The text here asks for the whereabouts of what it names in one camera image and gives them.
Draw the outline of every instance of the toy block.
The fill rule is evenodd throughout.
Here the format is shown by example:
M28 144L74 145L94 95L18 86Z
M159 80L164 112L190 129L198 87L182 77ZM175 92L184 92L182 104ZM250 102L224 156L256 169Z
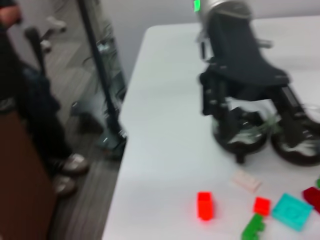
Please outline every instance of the toy block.
M253 212L262 216L268 216L270 214L271 201L266 198L257 197L253 206Z
M255 214L242 232L241 240L259 240L258 233L263 232L266 227L262 222L263 219L262 215Z
M320 214L320 190L310 187L302 192L302 196Z
M261 185L261 181L242 170L235 173L232 181L251 193L254 193Z
M287 226L301 231L313 206L285 193L272 210L272 216Z
M197 196L198 217L209 221L214 217L214 202L211 192L198 192Z

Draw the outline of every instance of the black pole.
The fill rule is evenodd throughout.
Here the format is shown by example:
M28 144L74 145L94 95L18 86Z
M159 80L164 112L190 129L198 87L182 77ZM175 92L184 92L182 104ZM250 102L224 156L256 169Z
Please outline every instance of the black pole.
M110 90L109 86L111 84L111 80L106 73L104 63L103 63L102 58L100 56L100 52L97 48L97 41L96 41L94 31L93 31L91 23L90 23L86 4L85 4L84 0L77 0L77 3L78 3L79 10L80 10L81 18L83 21L83 25L84 25L84 28L86 31L86 35L87 35L87 38L89 41L89 45L91 48L91 52L93 55L93 60L94 60L95 66L96 66L98 77L100 79L102 90L103 90L104 96L105 96L107 113L108 113L107 124L113 132L116 132L117 134L119 134L119 132L121 131L121 127L118 122L118 113L117 113L115 106L112 102L112 99L110 96L110 91L109 91Z
M102 61L102 58L100 56L100 52L97 48L97 41L96 41L94 31L93 31L91 23L90 23L86 4L85 4L84 0L77 0L77 2L78 2L79 9L80 9L81 18L82 18L83 25L84 25L84 28L86 31L86 35L88 37L91 52L93 55L93 60L96 65L96 70L97 70L97 73L98 73L98 76L99 76L99 79L101 82L102 90L105 95L106 105L108 108L107 111L109 114L114 115L116 113L116 109L115 109L115 106L113 105L113 102L112 102L112 99L110 96L110 92L109 92L109 85L110 85L111 81L106 73L104 62Z

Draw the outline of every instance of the white sneaker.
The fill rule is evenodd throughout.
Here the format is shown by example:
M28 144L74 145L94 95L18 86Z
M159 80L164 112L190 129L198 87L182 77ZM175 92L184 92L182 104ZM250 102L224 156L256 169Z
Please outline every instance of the white sneaker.
M49 53L52 49L52 45L51 42L49 42L48 40L42 40L40 42L41 44L41 48L45 53Z
M80 154L74 153L70 155L64 162L61 171L68 175L81 175L87 173L89 170L89 163Z
M46 20L51 24L54 29L64 32L67 29L67 24L65 21L56 19L54 16L48 16Z
M65 198L77 191L76 182L68 176L56 175L52 180L55 193L60 198Z

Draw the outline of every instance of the metal stand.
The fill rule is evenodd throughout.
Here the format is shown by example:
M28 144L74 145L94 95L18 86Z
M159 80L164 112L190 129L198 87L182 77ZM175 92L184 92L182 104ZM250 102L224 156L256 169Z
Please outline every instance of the metal stand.
M71 115L92 116L103 129L98 145L102 148L117 152L116 155L121 157L126 144L126 134L118 122L119 111L115 108L110 94L111 77L106 73L102 57L97 48L97 41L90 23L86 4L84 0L77 0L77 3L102 91L98 91L90 100L75 102L71 108Z

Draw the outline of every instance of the cyan block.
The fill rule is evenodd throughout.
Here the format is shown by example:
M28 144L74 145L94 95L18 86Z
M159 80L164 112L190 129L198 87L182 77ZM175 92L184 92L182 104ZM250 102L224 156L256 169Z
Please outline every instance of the cyan block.
M272 216L289 227L301 231L313 208L312 205L285 193L272 210Z

